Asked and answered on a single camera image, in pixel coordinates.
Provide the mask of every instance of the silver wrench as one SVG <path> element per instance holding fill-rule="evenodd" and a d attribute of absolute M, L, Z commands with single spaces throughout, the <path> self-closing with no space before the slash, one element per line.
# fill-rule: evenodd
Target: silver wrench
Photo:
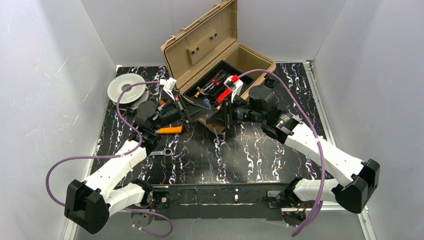
<path fill-rule="evenodd" d="M 171 156 L 172 150 L 170 148 L 166 148 L 162 151 L 152 151 L 149 156 L 158 156 L 158 155 L 164 155 L 164 156 Z"/>

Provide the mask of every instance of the toolbox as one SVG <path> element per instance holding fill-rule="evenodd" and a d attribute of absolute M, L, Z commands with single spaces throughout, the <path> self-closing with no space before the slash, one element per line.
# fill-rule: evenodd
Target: toolbox
<path fill-rule="evenodd" d="M 195 100 L 198 87 L 209 83 L 221 70 L 239 75 L 253 69 L 273 72 L 275 61 L 237 43 L 237 0 L 223 0 L 212 10 L 186 28 L 171 36 L 160 48 L 169 76 L 176 79 L 174 89 Z M 249 89 L 260 85 L 266 73 L 254 72 L 240 80 L 243 82 L 240 96 L 246 100 Z M 209 130 L 205 116 L 199 121 Z M 218 133 L 225 128 L 216 126 Z"/>

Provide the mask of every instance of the open lid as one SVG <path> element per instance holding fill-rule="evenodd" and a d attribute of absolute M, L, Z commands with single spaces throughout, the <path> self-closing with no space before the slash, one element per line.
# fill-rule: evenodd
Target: open lid
<path fill-rule="evenodd" d="M 218 57 L 237 39 L 237 0 L 222 0 L 160 48 L 175 89 Z"/>

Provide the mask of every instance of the marble tabletop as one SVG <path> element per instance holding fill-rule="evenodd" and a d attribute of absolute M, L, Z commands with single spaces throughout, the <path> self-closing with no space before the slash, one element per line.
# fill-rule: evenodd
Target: marble tabletop
<path fill-rule="evenodd" d="M 167 79 L 164 66 L 120 67 L 116 76 L 135 73 L 146 81 Z M 277 63 L 275 73 L 288 85 L 314 124 L 319 135 L 325 132 L 302 63 Z M 148 85 L 148 101 L 157 102 L 162 92 L 157 84 Z M 272 90 L 281 109 L 300 115 L 294 102 L 280 84 Z M 131 123 L 135 113 L 123 111 Z M 96 154 L 113 155 L 128 139 L 130 129 L 123 126 L 109 101 Z M 265 136 L 260 124 L 242 123 L 218 135 L 201 123 L 187 125 L 182 134 L 163 135 L 156 150 L 172 149 L 172 156 L 151 156 L 133 168 L 120 185 L 133 179 L 150 184 L 236 184 L 236 183 L 289 183 L 295 177 L 319 179 L 321 168 L 302 153 Z M 104 160 L 93 162 L 91 173 L 97 171 Z"/>

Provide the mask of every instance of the orange handle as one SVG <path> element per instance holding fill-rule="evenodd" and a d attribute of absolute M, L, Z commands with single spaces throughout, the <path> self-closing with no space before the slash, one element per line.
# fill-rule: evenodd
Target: orange handle
<path fill-rule="evenodd" d="M 184 130 L 183 126 L 162 127 L 157 131 L 159 134 L 180 134 Z"/>

